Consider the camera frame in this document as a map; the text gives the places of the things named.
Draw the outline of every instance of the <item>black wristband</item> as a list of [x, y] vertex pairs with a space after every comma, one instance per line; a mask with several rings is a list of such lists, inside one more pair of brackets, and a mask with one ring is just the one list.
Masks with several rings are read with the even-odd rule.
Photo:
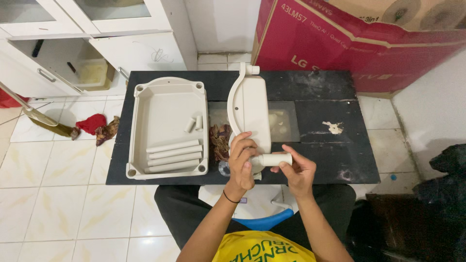
[[235, 204], [239, 204], [241, 201], [238, 201], [238, 202], [235, 202], [235, 201], [231, 201], [231, 199], [229, 199], [226, 194], [225, 194], [225, 190], [223, 190], [223, 195], [226, 197], [226, 199], [228, 199], [228, 201], [232, 202], [232, 203], [235, 203]]

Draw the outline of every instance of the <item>black table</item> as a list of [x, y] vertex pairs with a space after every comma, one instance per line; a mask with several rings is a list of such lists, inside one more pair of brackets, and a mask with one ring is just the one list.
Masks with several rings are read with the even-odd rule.
[[[238, 71], [132, 71], [110, 162], [107, 185], [213, 185], [225, 184], [227, 177], [209, 164], [206, 175], [136, 180], [126, 177], [129, 157], [134, 88], [166, 76], [204, 83], [208, 101], [226, 101], [238, 78]], [[346, 71], [261, 71], [269, 101], [294, 101], [300, 131], [298, 142], [286, 143], [317, 163], [315, 184], [380, 183], [363, 116], [351, 75]], [[342, 123], [343, 132], [334, 135], [322, 122]], [[272, 143], [272, 152], [282, 151]], [[256, 184], [286, 184], [286, 177], [262, 171]]]

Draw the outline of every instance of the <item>broom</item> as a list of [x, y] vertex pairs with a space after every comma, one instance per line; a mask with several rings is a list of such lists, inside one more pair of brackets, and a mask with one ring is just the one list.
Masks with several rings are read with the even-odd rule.
[[14, 100], [18, 101], [23, 106], [23, 113], [29, 117], [32, 123], [52, 131], [55, 134], [71, 137], [71, 132], [73, 131], [72, 127], [58, 123], [57, 121], [49, 118], [48, 116], [40, 113], [21, 98], [19, 98], [15, 93], [13, 93], [8, 87], [6, 87], [2, 82], [0, 82], [0, 88], [3, 89], [9, 96]]

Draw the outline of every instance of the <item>white plastic tray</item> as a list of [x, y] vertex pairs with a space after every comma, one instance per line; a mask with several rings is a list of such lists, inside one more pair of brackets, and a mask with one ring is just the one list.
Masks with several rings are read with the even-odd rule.
[[[130, 157], [126, 176], [130, 179], [154, 179], [204, 175], [208, 171], [209, 124], [204, 84], [178, 77], [162, 77], [134, 90], [134, 111], [131, 125]], [[202, 115], [203, 130], [184, 132], [190, 117]], [[199, 139], [203, 146], [200, 164], [193, 168], [145, 174], [146, 148]]]

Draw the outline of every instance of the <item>hand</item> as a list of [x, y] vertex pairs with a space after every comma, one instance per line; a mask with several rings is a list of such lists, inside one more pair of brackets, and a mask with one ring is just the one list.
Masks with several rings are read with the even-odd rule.
[[258, 156], [257, 144], [252, 139], [246, 139], [252, 132], [243, 132], [233, 139], [231, 143], [230, 180], [225, 186], [225, 194], [234, 201], [239, 201], [247, 190], [254, 187], [254, 178], [251, 174], [251, 156]]
[[[314, 173], [316, 164], [304, 156], [298, 154], [293, 148], [287, 145], [281, 146], [285, 152], [290, 153], [293, 157], [293, 164], [289, 165], [286, 162], [280, 162], [280, 169], [288, 178], [288, 186], [290, 192], [297, 200], [313, 198], [312, 195], [312, 182], [314, 180]], [[278, 173], [279, 168], [274, 166], [270, 171]]]

